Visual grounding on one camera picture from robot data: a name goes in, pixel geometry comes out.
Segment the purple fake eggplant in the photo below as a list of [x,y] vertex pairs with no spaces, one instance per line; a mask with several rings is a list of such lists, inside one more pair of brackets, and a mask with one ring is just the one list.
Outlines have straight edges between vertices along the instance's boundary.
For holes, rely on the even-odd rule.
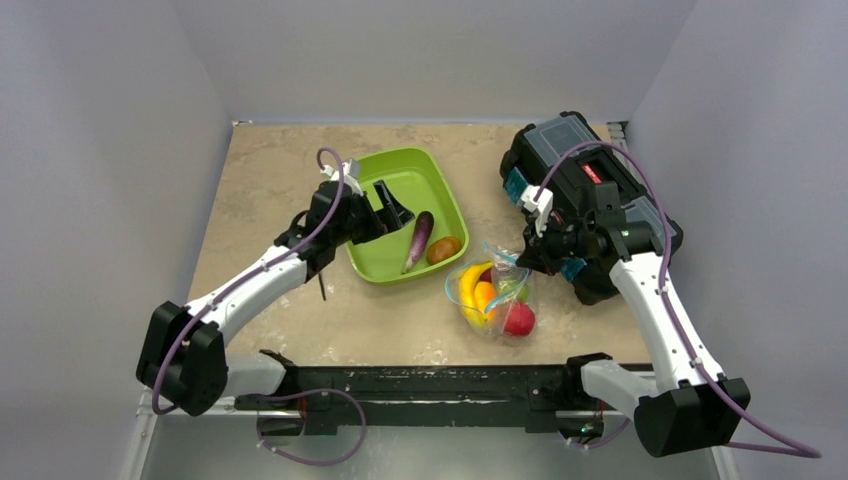
[[430,211],[422,211],[416,217],[408,254],[401,270],[402,275],[409,273],[426,252],[434,224],[434,216]]

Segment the brown fake kiwi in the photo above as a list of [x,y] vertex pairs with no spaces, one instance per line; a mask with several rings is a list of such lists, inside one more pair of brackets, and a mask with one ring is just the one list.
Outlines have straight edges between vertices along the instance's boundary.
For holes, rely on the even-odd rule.
[[429,265],[436,265],[456,255],[462,248],[462,243],[455,236],[445,236],[433,242],[427,249],[426,260]]

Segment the clear zip top bag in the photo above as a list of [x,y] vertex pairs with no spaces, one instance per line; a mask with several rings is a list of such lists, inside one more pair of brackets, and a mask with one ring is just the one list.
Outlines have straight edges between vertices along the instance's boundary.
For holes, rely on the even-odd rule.
[[518,254],[485,243],[470,261],[451,271],[445,294],[472,331],[520,340],[538,325],[533,271],[517,265]]

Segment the yellow fake banana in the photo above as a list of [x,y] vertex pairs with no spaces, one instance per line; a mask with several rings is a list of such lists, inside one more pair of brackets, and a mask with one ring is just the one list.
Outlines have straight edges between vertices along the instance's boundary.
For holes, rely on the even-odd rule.
[[492,266],[492,262],[473,264],[462,272],[459,280],[460,311],[468,323],[477,329],[486,328],[489,324],[491,315],[489,317],[485,317],[476,308],[473,299],[473,289],[479,282],[478,278],[481,273]]

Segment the orange fake fruit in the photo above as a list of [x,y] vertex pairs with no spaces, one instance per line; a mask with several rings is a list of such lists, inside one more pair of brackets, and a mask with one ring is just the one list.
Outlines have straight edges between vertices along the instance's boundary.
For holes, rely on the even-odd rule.
[[494,311],[489,304],[496,298],[497,290],[492,283],[478,282],[473,289],[473,299],[476,308],[485,317],[489,317]]

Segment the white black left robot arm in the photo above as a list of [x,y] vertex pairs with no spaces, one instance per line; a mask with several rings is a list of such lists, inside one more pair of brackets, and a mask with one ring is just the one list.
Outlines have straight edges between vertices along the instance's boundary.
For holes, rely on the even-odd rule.
[[272,303],[318,276],[338,247],[376,240],[414,220],[384,181],[374,188],[380,209],[350,185],[322,182],[308,209],[243,272],[185,305],[166,301],[154,309],[135,376],[151,389],[155,413],[199,416],[222,397],[260,396],[275,409],[295,402],[298,382],[279,355],[238,359],[226,347]]

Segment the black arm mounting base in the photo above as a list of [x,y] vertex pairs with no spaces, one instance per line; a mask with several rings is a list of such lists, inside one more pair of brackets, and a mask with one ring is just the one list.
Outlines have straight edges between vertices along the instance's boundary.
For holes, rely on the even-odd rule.
[[269,397],[236,398],[271,436],[334,435],[342,426],[519,428],[593,441],[605,405],[578,391],[569,365],[297,366]]

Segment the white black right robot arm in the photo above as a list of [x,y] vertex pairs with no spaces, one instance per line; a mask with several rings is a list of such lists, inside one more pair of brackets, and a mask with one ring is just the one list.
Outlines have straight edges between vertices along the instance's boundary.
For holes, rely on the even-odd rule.
[[654,457],[727,445],[750,391],[729,379],[698,336],[663,272],[666,249],[651,225],[630,221],[611,182],[580,190],[576,215],[553,209],[553,194],[526,187],[519,205],[526,215],[523,268],[551,274],[570,258],[595,260],[625,299],[638,324],[654,370],[647,380],[606,354],[570,358],[561,381],[564,399],[584,407],[598,399],[624,414],[643,448]]

